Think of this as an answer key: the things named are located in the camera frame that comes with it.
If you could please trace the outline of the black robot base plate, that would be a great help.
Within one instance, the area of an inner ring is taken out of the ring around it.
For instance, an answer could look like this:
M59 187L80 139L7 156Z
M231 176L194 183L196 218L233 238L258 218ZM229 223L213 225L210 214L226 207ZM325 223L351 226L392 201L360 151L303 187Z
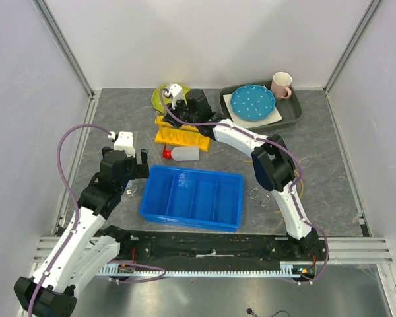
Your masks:
M114 225L96 234L120 243L119 260L164 269L276 268L281 262L321 262L327 259L324 240L314 249L296 256L285 236L215 234L200 232L126 231Z

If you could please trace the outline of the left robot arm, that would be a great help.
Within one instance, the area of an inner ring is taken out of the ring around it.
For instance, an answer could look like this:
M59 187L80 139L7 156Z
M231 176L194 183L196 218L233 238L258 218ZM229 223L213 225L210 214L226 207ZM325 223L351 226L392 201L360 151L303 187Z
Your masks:
M32 274L19 277L14 291L29 316L70 316L77 299L95 275L112 259L131 254L130 241L105 234L86 247L121 202L128 182L148 178L148 152L141 157L109 147L102 149L99 171L76 202L73 216L53 250Z

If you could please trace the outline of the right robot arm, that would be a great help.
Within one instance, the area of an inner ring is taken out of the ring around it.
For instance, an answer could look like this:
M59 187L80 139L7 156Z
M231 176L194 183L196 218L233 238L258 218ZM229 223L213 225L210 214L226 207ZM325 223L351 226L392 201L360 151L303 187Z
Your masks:
M165 122L175 128L196 127L201 135L230 145L251 158L257 182L272 193L281 211L290 255L297 260L306 259L317 245L320 230L304 212L296 189L302 175L295 174L302 167L282 137L251 132L212 111L202 90L183 94L181 86L172 84L162 88L158 95L166 111Z

